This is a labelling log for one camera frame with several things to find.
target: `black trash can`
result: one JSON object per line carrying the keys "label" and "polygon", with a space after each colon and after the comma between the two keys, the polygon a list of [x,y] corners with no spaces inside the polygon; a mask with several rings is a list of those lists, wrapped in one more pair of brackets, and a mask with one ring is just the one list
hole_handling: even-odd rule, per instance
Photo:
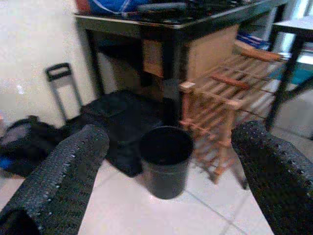
{"label": "black trash can", "polygon": [[158,127],[142,137],[139,147],[149,192],[161,199],[180,195],[194,148],[189,134],[176,127]]}

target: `blue bag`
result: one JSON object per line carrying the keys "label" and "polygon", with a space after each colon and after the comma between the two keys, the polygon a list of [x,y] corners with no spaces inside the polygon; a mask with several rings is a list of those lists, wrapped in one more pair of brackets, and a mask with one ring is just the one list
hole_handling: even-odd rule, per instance
{"label": "blue bag", "polygon": [[89,0],[93,13],[115,15],[135,11],[137,6],[149,2],[150,0]]}

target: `black backpack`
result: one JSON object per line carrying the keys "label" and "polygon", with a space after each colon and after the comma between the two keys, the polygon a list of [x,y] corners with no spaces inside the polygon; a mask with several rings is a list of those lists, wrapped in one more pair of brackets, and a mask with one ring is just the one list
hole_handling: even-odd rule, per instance
{"label": "black backpack", "polygon": [[36,116],[19,120],[0,139],[0,165],[8,172],[27,176],[63,139],[60,130]]}

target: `luggage trolley handle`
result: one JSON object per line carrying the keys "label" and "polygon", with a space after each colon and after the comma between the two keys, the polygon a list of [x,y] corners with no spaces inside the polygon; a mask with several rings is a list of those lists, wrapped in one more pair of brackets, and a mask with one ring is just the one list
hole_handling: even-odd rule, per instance
{"label": "luggage trolley handle", "polygon": [[82,99],[81,99],[81,97],[79,95],[76,83],[75,83],[75,81],[73,79],[73,75],[72,75],[72,70],[71,70],[70,64],[69,63],[61,63],[61,64],[57,64],[57,65],[51,66],[51,67],[49,67],[49,68],[47,68],[45,70],[45,73],[47,75],[47,80],[48,80],[48,82],[49,82],[49,84],[51,86],[52,92],[53,92],[53,94],[55,96],[55,99],[56,99],[56,101],[58,103],[58,106],[60,108],[60,111],[62,113],[63,120],[66,123],[68,119],[67,119],[67,115],[66,115],[66,112],[65,112],[65,108],[64,108],[64,105],[63,105],[63,103],[61,101],[60,95],[59,95],[59,93],[57,91],[57,87],[55,86],[53,81],[61,79],[61,78],[64,78],[64,77],[69,77],[70,82],[71,82],[71,84],[72,84],[72,86],[74,88],[74,92],[75,92],[77,103],[80,106],[80,108],[82,108],[82,106],[83,106]]}

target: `black table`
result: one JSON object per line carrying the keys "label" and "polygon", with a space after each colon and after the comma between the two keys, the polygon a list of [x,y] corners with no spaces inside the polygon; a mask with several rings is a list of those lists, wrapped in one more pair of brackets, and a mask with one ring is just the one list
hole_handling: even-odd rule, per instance
{"label": "black table", "polygon": [[[138,18],[123,18],[117,16],[95,16],[90,14],[75,14],[79,27],[87,34],[92,57],[92,67],[97,77],[99,94],[104,93],[103,82],[98,67],[94,32],[103,32],[112,36],[135,39],[150,39],[162,42],[164,71],[164,123],[178,125],[180,117],[179,65],[183,45],[197,38],[230,25],[251,20],[263,13],[278,7],[275,22],[282,20],[283,12],[289,0],[256,0],[255,3],[232,8],[210,16],[198,17],[183,22],[154,22]],[[270,42],[277,35],[270,34]]]}
{"label": "black table", "polygon": [[287,85],[292,80],[297,59],[302,51],[304,43],[313,42],[313,16],[306,16],[297,20],[274,23],[272,30],[273,32],[293,33],[296,37],[291,48],[291,58],[286,64],[286,69],[275,94],[275,100],[266,120],[267,130],[270,130],[273,127],[276,115],[283,102],[286,102],[304,91],[313,88],[313,76],[311,76],[308,80],[299,84],[292,91],[286,91]]}

